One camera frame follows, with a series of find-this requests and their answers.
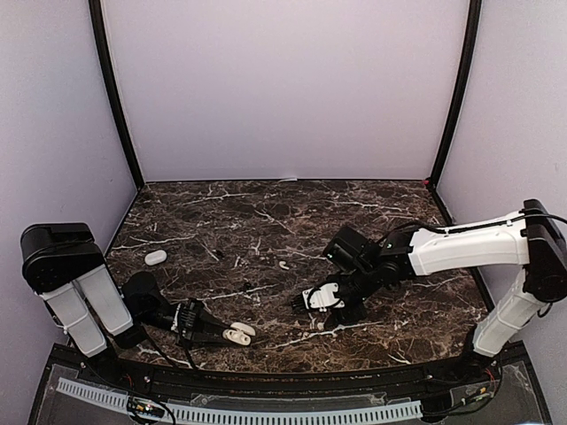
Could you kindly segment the small white charging case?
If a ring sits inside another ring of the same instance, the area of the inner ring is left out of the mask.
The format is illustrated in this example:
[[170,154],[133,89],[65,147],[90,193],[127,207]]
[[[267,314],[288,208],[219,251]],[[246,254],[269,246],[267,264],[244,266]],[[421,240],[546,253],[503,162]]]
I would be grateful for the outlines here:
[[225,340],[241,346],[249,346],[254,336],[256,336],[256,330],[242,322],[233,322],[222,332]]

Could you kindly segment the white oval charging case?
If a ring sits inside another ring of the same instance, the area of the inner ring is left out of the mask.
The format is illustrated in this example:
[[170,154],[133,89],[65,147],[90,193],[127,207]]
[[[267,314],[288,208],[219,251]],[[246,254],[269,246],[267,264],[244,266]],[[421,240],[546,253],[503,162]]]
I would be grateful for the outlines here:
[[152,251],[144,257],[144,263],[149,267],[156,266],[166,260],[167,253],[164,250]]

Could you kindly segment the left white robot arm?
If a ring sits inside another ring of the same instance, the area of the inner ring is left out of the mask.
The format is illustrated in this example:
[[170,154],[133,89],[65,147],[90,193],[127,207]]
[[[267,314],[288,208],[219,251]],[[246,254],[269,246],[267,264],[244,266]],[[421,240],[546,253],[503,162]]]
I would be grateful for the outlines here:
[[110,353],[111,343],[127,350],[147,340],[151,326],[176,336],[187,348],[229,344],[228,325],[194,298],[172,304],[155,276],[142,271],[118,286],[105,256],[85,223],[27,227],[20,237],[22,275],[85,356],[91,373],[106,386],[125,378],[125,367]]

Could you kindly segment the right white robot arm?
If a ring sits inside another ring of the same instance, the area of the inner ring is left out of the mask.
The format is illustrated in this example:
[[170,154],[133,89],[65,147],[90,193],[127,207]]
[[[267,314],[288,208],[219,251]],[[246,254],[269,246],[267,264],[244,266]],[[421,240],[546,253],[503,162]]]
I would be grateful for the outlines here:
[[338,273],[303,299],[307,308],[331,311],[347,324],[363,317],[364,301],[382,288],[453,269],[520,266],[508,292],[473,329],[470,351],[453,363],[455,380],[470,384],[544,305],[565,299],[566,239],[559,221],[539,200],[527,199],[521,210],[497,219],[452,227],[414,220],[378,241],[344,226],[323,252]]

